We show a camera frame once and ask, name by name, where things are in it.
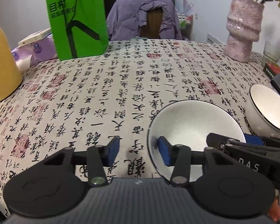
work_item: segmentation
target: book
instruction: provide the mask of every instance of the book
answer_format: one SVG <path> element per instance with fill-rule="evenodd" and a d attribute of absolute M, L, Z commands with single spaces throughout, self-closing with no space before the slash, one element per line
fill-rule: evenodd
<path fill-rule="evenodd" d="M 275 63 L 272 63 L 271 65 L 266 63 L 263 71 L 269 77 L 269 79 L 272 80 L 277 74 L 280 73 L 280 66 Z"/>
<path fill-rule="evenodd" d="M 51 28 L 48 28 L 48 29 L 45 29 L 45 30 L 38 31 L 34 34 L 31 34 L 31 35 L 27 36 L 26 38 L 24 38 L 23 40 L 21 40 L 18 43 L 19 47 L 22 47 L 22 46 L 27 45 L 27 44 L 31 44 L 35 41 L 42 40 L 43 38 L 47 37 L 51 33 L 52 33 Z"/>

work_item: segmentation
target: bowl rim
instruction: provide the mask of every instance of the bowl rim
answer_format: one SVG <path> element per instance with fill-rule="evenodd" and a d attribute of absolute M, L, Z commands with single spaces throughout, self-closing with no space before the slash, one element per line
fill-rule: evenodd
<path fill-rule="evenodd" d="M 183 102 L 183 101 L 199 101 L 199 102 L 208 103 L 208 104 L 211 104 L 211 105 L 214 105 L 214 106 L 220 108 L 220 109 L 223 110 L 225 113 L 227 113 L 227 114 L 238 124 L 238 126 L 240 127 L 240 129 L 241 129 L 241 131 L 242 131 L 242 133 L 243 133 L 243 136 L 245 137 L 245 133 L 244 133 L 242 127 L 239 125 L 239 123 L 238 123 L 226 110 L 224 110 L 223 108 L 221 108 L 221 107 L 218 106 L 218 105 L 212 104 L 212 103 L 207 102 L 207 101 L 196 100 L 196 99 L 184 99 L 184 100 L 178 100 L 178 101 L 169 103 L 169 104 L 166 105 L 164 108 L 162 108 L 162 109 L 156 114 L 156 116 L 153 118 L 153 120 L 150 122 L 149 127 L 148 127 L 148 130 L 147 130 L 147 135 L 146 135 L 146 146 L 147 146 L 147 151 L 148 151 L 148 155 L 149 155 L 150 161 L 152 162 L 154 168 L 157 170 L 157 172 L 160 174 L 160 176 L 161 176 L 163 179 L 165 179 L 166 181 L 170 181 L 170 179 L 167 179 L 167 178 L 164 176 L 164 174 L 157 168 L 157 166 L 156 166 L 156 164 L 155 164 L 155 162 L 154 162 L 154 160 L 153 160 L 153 158 L 152 158 L 152 156 L 151 156 L 151 153 L 150 153 L 150 150 L 149 150 L 149 147 L 148 147 L 148 135 L 149 135 L 150 128 L 151 128 L 151 125 L 152 125 L 154 119 L 157 117 L 157 115 L 158 115 L 163 109 L 167 108 L 167 107 L 170 106 L 170 105 L 173 105 L 173 104 L 179 103 L 179 102 Z"/>
<path fill-rule="evenodd" d="M 253 104 L 254 107 L 256 108 L 257 112 L 258 112 L 271 126 L 273 126 L 275 129 L 277 129 L 277 130 L 280 131 L 280 128 L 277 127 L 277 126 L 275 126 L 272 122 L 270 122 L 270 121 L 263 115 L 263 113 L 259 110 L 259 108 L 258 108 L 257 105 L 255 104 L 255 102 L 254 102 L 254 100 L 253 100 L 253 98 L 252 98 L 252 95 L 251 95 L 251 88 L 252 88 L 253 86 L 255 86 L 255 85 L 260 85 L 260 86 L 266 87 L 266 88 L 268 88 L 268 89 L 270 89 L 270 90 L 272 90 L 272 89 L 269 88 L 269 87 L 267 87 L 267 86 L 265 86 L 265 85 L 262 85 L 262 84 L 254 84 L 254 85 L 252 85 L 252 86 L 250 87 L 250 89 L 249 89 L 249 97 L 250 97 L 250 99 L 251 99 L 251 101 L 252 101 L 252 104 Z"/>

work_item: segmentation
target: calligraphy tablecloth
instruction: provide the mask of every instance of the calligraphy tablecloth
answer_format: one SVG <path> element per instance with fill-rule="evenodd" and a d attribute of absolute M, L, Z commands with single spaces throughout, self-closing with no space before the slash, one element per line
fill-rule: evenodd
<path fill-rule="evenodd" d="M 0 103 L 0 210 L 13 176 L 64 147 L 76 151 L 119 136 L 113 177 L 158 177 L 147 152 L 148 126 L 177 100 L 204 100 L 226 110 L 249 133 L 245 102 L 253 84 L 269 85 L 261 56 L 239 63 L 219 44 L 175 40 L 111 42 L 102 56 L 42 62 Z M 77 176 L 86 176 L 85 166 Z"/>

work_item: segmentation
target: bag handle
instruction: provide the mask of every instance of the bag handle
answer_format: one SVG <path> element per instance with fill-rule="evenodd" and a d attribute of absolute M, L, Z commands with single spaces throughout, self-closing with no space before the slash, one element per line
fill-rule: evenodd
<path fill-rule="evenodd" d="M 88 36 L 92 37 L 93 39 L 95 39 L 97 41 L 100 40 L 100 35 L 97 34 L 96 32 L 94 32 L 91 28 L 87 27 L 85 24 L 81 23 L 78 20 L 73 20 L 75 15 L 76 15 L 77 4 L 78 4 L 78 0 L 75 1 L 74 15 L 72 16 L 72 18 L 69 22 L 67 22 L 67 20 L 66 20 L 64 7 L 62 7 L 64 22 L 65 22 L 65 28 L 66 28 L 66 35 L 67 35 L 67 39 L 68 39 L 68 42 L 69 42 L 69 47 L 70 47 L 73 58 L 78 58 L 77 50 L 76 50 L 76 46 L 75 46 L 75 41 L 74 41 L 74 36 L 72 34 L 72 28 L 73 27 L 77 27 L 77 28 L 81 29 L 84 33 L 86 33 Z"/>
<path fill-rule="evenodd" d="M 71 20 L 69 21 L 69 23 L 74 19 L 75 15 L 76 15 L 77 4 L 78 4 L 78 0 L 75 1 L 74 15 L 72 16 L 72 18 L 71 18 Z M 63 11 L 64 21 L 65 21 L 65 26 L 67 26 L 69 23 L 67 23 L 67 21 L 66 21 L 66 15 L 65 15 L 65 10 L 64 10 L 64 7 L 63 7 L 63 6 L 62 6 L 62 11 Z"/>

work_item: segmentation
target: purple jacket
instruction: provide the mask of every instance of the purple jacket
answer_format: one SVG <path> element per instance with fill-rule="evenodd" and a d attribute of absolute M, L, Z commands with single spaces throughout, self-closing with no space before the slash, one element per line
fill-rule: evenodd
<path fill-rule="evenodd" d="M 155 8 L 163 9 L 161 39 L 181 40 L 179 21 L 171 0 L 116 0 L 107 17 L 110 41 L 140 36 L 140 27 L 146 25 L 147 12 Z"/>

